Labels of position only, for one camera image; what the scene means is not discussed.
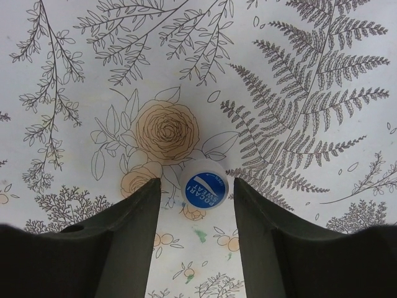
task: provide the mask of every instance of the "pocari sweat label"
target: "pocari sweat label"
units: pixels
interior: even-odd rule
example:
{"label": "pocari sweat label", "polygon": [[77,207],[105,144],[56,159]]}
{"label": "pocari sweat label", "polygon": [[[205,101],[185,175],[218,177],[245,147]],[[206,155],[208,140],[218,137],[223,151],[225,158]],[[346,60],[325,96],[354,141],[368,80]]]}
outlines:
{"label": "pocari sweat label", "polygon": [[223,180],[212,173],[200,173],[186,184],[187,200],[198,208],[212,208],[219,204],[226,194]]}

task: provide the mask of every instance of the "rose illustration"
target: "rose illustration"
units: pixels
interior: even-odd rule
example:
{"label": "rose illustration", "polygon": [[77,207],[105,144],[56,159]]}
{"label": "rose illustration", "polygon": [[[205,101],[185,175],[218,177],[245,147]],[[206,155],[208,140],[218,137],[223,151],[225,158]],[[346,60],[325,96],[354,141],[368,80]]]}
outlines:
{"label": "rose illustration", "polygon": [[135,191],[145,185],[150,179],[160,178],[163,167],[156,161],[150,161],[143,166],[136,166],[122,179],[121,192],[128,198]]}
{"label": "rose illustration", "polygon": [[199,127],[191,111],[167,101],[148,101],[139,110],[132,130],[138,147],[162,165],[186,161],[199,141]]}
{"label": "rose illustration", "polygon": [[193,221],[203,219],[207,214],[205,210],[199,210],[189,204],[185,204],[182,211],[187,219]]}

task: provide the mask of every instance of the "white bottle cap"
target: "white bottle cap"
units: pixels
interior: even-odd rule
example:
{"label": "white bottle cap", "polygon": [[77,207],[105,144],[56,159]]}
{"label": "white bottle cap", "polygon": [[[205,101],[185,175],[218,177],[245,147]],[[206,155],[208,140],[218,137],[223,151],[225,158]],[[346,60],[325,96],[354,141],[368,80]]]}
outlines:
{"label": "white bottle cap", "polygon": [[216,161],[195,160],[181,173],[182,197],[188,204],[203,210],[219,206],[229,193],[225,170]]}

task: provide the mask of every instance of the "botanical print fabric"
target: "botanical print fabric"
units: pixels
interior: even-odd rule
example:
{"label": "botanical print fabric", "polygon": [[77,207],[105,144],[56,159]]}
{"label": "botanical print fabric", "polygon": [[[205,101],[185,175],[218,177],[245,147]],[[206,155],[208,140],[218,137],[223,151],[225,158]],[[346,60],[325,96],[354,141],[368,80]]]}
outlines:
{"label": "botanical print fabric", "polygon": [[354,233],[397,224],[393,0],[2,3],[0,219],[57,232],[151,178],[146,297],[245,297],[233,210],[179,175],[210,158]]}

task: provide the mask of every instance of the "orange fruit drawing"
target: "orange fruit drawing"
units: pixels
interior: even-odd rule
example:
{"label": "orange fruit drawing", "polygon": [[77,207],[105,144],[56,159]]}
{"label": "orange fruit drawing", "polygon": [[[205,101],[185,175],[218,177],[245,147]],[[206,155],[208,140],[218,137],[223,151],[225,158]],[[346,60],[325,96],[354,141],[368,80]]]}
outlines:
{"label": "orange fruit drawing", "polygon": [[160,243],[160,235],[156,233],[156,236],[154,236],[154,246],[159,246]]}
{"label": "orange fruit drawing", "polygon": [[161,236],[161,243],[168,245],[171,244],[174,241],[174,236],[172,236],[171,234],[164,234],[163,236]]}
{"label": "orange fruit drawing", "polygon": [[224,245],[227,245],[229,243],[229,241],[230,241],[230,237],[226,236],[226,235],[223,235],[221,237],[218,237],[218,241],[217,242],[218,242],[218,244],[220,246],[224,246]]}
{"label": "orange fruit drawing", "polygon": [[7,204],[8,201],[9,199],[5,194],[0,194],[0,204]]}
{"label": "orange fruit drawing", "polygon": [[185,276],[188,278],[189,276],[193,276],[194,275],[194,270],[193,269],[186,269],[184,274]]}
{"label": "orange fruit drawing", "polygon": [[238,237],[234,237],[229,241],[228,248],[230,251],[238,251],[240,244],[238,243]]}

